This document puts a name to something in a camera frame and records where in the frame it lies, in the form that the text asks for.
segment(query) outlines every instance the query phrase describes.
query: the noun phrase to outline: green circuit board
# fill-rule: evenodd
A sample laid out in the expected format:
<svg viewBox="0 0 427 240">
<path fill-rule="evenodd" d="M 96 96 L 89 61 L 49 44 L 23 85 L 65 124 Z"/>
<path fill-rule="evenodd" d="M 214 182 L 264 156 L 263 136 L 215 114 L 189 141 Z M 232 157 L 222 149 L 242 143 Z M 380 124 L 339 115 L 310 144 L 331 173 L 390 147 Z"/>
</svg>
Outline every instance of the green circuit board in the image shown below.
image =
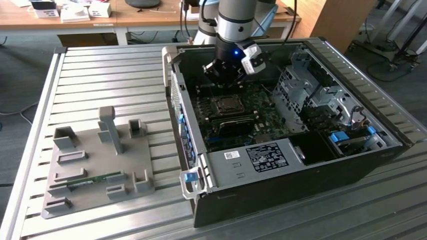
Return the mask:
<svg viewBox="0 0 427 240">
<path fill-rule="evenodd" d="M 290 134 L 271 91 L 259 84 L 248 84 L 238 93 L 192 99 L 208 152 L 270 142 Z"/>
</svg>

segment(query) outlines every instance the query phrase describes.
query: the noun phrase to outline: black cable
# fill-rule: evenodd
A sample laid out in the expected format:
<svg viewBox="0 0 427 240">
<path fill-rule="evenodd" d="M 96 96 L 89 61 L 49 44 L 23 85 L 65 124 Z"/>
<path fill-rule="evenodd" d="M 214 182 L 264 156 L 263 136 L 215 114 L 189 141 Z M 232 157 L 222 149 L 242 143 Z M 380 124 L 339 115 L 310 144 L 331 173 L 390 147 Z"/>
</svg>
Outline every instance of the black cable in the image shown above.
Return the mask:
<svg viewBox="0 0 427 240">
<path fill-rule="evenodd" d="M 143 39 L 140 39 L 137 36 L 135 36 L 132 32 L 131 32 L 131 36 L 132 36 L 137 41 L 140 41 L 141 44 L 147 44 L 147 42 L 145 42 Z"/>
<path fill-rule="evenodd" d="M 135 34 L 135 35 L 140 36 L 140 35 L 143 35 L 143 34 L 144 34 L 144 31 L 143 31 L 140 34 L 136 34 L 135 32 L 132 32 L 132 34 Z"/>
<path fill-rule="evenodd" d="M 310 102 L 311 99 L 314 98 L 314 96 L 315 96 L 316 92 L 319 91 L 320 87 L 322 87 L 322 84 L 318 84 L 318 86 L 315 86 L 315 89 L 314 89 L 312 93 L 310 94 L 310 96 L 308 96 L 308 98 L 304 100 L 304 102 L 302 103 L 302 107 L 300 107 L 300 111 L 299 111 L 299 112 L 303 111 L 303 108 L 307 106 L 308 102 Z"/>
<path fill-rule="evenodd" d="M 384 83 L 391 83 L 391 82 L 399 80 L 400 78 L 403 78 L 403 77 L 404 77 L 406 75 L 408 75 L 411 72 L 406 72 L 404 74 L 402 74 L 400 76 L 396 76 L 395 78 L 392 78 L 392 79 L 390 79 L 390 80 L 386 80 L 386 79 L 383 79 L 383 78 L 379 78 L 378 76 L 375 76 L 375 75 L 371 73 L 371 68 L 372 68 L 374 66 L 380 65 L 380 64 L 384 64 L 384 63 L 387 63 L 387 62 L 388 62 L 388 59 L 384 58 L 384 61 L 379 61 L 379 62 L 371 64 L 370 66 L 366 67 L 366 72 L 367 72 L 367 74 L 368 74 L 374 79 L 376 79 L 378 81 L 384 82 Z"/>
<path fill-rule="evenodd" d="M 287 33 L 287 35 L 286 35 L 286 39 L 284 39 L 282 45 L 280 45 L 275 50 L 272 50 L 271 54 L 272 54 L 275 51 L 278 51 L 278 50 L 284 46 L 284 44 L 287 43 L 287 41 L 288 41 L 288 39 L 290 39 L 290 36 L 291 36 L 291 34 L 292 34 L 292 31 L 294 31 L 294 27 L 295 27 L 295 22 L 296 22 L 296 13 L 298 13 L 296 11 L 298 11 L 298 0 L 294 0 L 294 19 L 292 19 L 292 25 L 291 25 L 291 28 L 290 28 L 290 30 L 288 30 L 288 33 Z"/>
<path fill-rule="evenodd" d="M 4 41 L 3 41 L 3 43 L 0 44 L 0 46 L 3 46 L 3 45 L 7 43 L 7 40 L 8 40 L 8 37 L 5 36 L 5 37 L 4 37 Z"/>
<path fill-rule="evenodd" d="M 185 12 L 184 12 L 184 26 L 185 26 L 185 32 L 187 32 L 188 38 L 191 38 L 192 36 L 189 35 L 188 27 L 187 27 L 187 12 L 188 12 L 188 10 L 185 10 Z"/>
<path fill-rule="evenodd" d="M 366 36 L 367 36 L 367 40 L 368 40 L 368 43 L 372 43 L 371 42 L 371 38 L 370 38 L 370 34 L 368 34 L 368 17 L 366 17 L 364 19 L 364 33 L 366 33 Z"/>
<path fill-rule="evenodd" d="M 183 10 L 184 10 L 184 1 L 180 2 L 180 11 L 179 11 L 179 29 L 180 29 L 180 35 L 183 38 L 184 36 L 184 31 L 183 31 Z"/>
<path fill-rule="evenodd" d="M 203 0 L 201 3 L 201 9 L 200 9 L 200 14 L 201 14 L 201 20 L 205 23 L 208 20 L 205 19 L 205 4 L 207 4 L 208 0 Z"/>
<path fill-rule="evenodd" d="M 0 183 L 0 188 L 13 187 L 13 183 Z"/>
<path fill-rule="evenodd" d="M 414 2 L 412 2 L 412 4 L 411 4 L 411 6 L 408 7 L 408 9 L 407 9 L 407 11 L 410 12 L 410 10 L 411 10 L 411 8 L 414 7 L 414 4 L 418 2 L 419 0 L 415 0 Z M 395 21 L 395 23 L 394 23 L 394 25 L 392 25 L 392 27 L 391 27 L 391 29 L 390 29 L 390 31 L 387 32 L 387 35 L 386 35 L 386 40 L 388 40 L 388 35 L 390 35 L 390 33 L 392 32 L 392 30 L 395 29 L 395 27 L 396 27 L 396 24 L 402 21 L 402 19 L 406 17 L 406 15 L 403 15 L 400 18 L 399 18 L 399 20 L 398 21 Z"/>
<path fill-rule="evenodd" d="M 152 43 L 152 41 L 155 40 L 155 38 L 156 38 L 156 36 L 157 36 L 157 33 L 159 33 L 159 31 L 156 31 L 156 32 L 155 32 L 155 35 L 153 35 L 153 37 L 152 37 L 151 41 L 149 41 L 149 42 L 147 42 L 148 44 L 151 44 L 151 43 Z"/>
<path fill-rule="evenodd" d="M 254 17 L 254 20 L 255 20 L 255 22 L 256 22 L 260 30 L 263 31 L 263 35 L 264 35 L 264 34 L 267 33 L 267 32 L 266 32 L 266 29 L 264 29 L 263 26 L 260 25 L 259 21 L 256 21 L 255 17 Z"/>
</svg>

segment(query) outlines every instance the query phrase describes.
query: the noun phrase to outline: gray carpet floor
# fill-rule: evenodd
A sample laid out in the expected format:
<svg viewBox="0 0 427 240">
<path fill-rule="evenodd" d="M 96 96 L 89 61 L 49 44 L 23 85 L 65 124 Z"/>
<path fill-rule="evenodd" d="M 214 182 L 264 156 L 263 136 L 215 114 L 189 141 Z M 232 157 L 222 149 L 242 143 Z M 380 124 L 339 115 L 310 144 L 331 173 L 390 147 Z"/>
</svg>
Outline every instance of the gray carpet floor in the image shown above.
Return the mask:
<svg viewBox="0 0 427 240">
<path fill-rule="evenodd" d="M 384 9 L 372 10 L 367 20 L 368 24 L 378 25 L 386 11 L 387 6 Z M 402 13 L 396 12 L 383 33 L 375 40 L 376 43 L 384 41 L 386 34 L 400 17 Z M 416 20 L 407 24 L 396 41 L 404 41 L 416 24 Z M 175 31 L 163 31 L 157 35 L 156 32 L 145 32 L 136 37 L 144 42 L 169 43 L 173 35 Z M 427 30 L 423 29 L 411 48 L 415 50 L 426 39 Z M 53 49 L 60 46 L 61 42 L 55 35 L 8 37 L 5 45 L 0 46 L 0 63 L 3 63 L 0 64 L 0 112 L 17 111 L 39 100 Z M 346 56 L 363 71 L 366 71 L 368 65 L 383 60 L 360 47 L 348 52 Z M 406 65 L 400 66 L 396 71 L 390 72 L 388 65 L 384 63 L 378 64 L 371 69 L 371 72 L 379 78 L 392 79 L 395 76 L 406 74 L 407 69 L 408 66 Z M 424 125 L 427 125 L 426 75 L 427 67 L 422 63 L 410 74 L 395 82 L 375 81 Z M 35 107 L 25 111 L 25 116 L 31 120 L 33 119 L 35 111 Z M 8 184 L 15 181 L 31 126 L 19 115 L 0 115 L 0 123 L 3 125 L 0 131 L 0 184 Z M 11 187 L 0 187 L 0 222 L 11 190 Z"/>
</svg>

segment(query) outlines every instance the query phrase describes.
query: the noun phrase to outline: wooden desk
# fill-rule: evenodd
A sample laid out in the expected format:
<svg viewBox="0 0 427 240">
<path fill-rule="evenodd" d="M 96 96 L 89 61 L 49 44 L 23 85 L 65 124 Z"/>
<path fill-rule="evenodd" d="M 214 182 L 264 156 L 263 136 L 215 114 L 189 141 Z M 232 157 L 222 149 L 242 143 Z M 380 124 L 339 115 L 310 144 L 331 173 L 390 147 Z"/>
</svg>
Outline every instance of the wooden desk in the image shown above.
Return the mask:
<svg viewBox="0 0 427 240">
<path fill-rule="evenodd" d="M 137 9 L 127 5 L 124 0 L 116 0 L 116 10 L 117 10 L 117 42 L 119 45 L 127 44 L 127 39 L 119 38 L 124 36 L 121 33 L 127 32 L 141 32 L 141 31 L 165 31 L 165 30 L 179 30 L 180 29 L 180 6 L 177 0 L 161 0 L 161 4 L 157 8 L 151 10 L 159 11 L 153 12 L 149 9 L 144 9 L 143 12 L 137 12 Z M 276 2 L 279 7 L 286 7 L 286 4 L 280 1 Z M 282 12 L 275 15 L 271 27 L 283 28 L 282 38 L 286 37 L 291 29 L 294 17 L 288 13 Z M 189 30 L 196 30 L 199 28 L 197 20 L 188 20 L 187 27 Z"/>
<path fill-rule="evenodd" d="M 17 7 L 9 0 L 0 0 L 0 30 L 92 28 L 99 24 L 115 27 L 116 0 L 109 0 L 109 3 L 112 10 L 109 18 L 92 17 L 91 21 L 61 23 L 59 17 L 37 18 L 33 12 L 27 12 L 28 7 Z"/>
<path fill-rule="evenodd" d="M 159 12 L 149 9 L 137 12 L 124 0 L 109 0 L 109 3 L 109 18 L 92 17 L 91 21 L 61 23 L 59 17 L 36 18 L 32 12 L 27 12 L 27 7 L 20 8 L 9 0 L 0 0 L 0 36 L 116 33 L 119 45 L 127 45 L 128 32 L 180 29 L 179 0 L 161 0 L 159 8 L 151 9 Z M 287 13 L 275 16 L 271 26 L 283 28 L 283 36 L 290 31 L 292 18 Z M 199 28 L 197 22 L 187 21 L 189 30 Z"/>
<path fill-rule="evenodd" d="M 294 0 L 282 0 L 294 8 Z M 376 0 L 299 0 L 302 21 L 294 37 L 324 37 L 343 53 L 358 34 Z"/>
</svg>

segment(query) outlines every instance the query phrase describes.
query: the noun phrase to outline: metal slatted table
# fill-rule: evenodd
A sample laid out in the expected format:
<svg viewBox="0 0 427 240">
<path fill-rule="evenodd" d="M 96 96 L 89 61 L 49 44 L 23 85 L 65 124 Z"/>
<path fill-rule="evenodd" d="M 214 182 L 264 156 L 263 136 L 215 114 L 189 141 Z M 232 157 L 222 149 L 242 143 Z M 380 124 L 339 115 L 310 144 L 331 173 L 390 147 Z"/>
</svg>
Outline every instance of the metal slatted table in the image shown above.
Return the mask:
<svg viewBox="0 0 427 240">
<path fill-rule="evenodd" d="M 427 236 L 426 129 L 326 42 L 310 40 L 418 142 L 358 183 L 203 228 L 192 227 L 163 82 L 164 44 L 69 48 L 49 66 L 0 239 L 418 239 Z M 40 216 L 56 127 L 97 128 L 97 107 L 116 124 L 147 123 L 152 195 L 51 219 Z"/>
</svg>

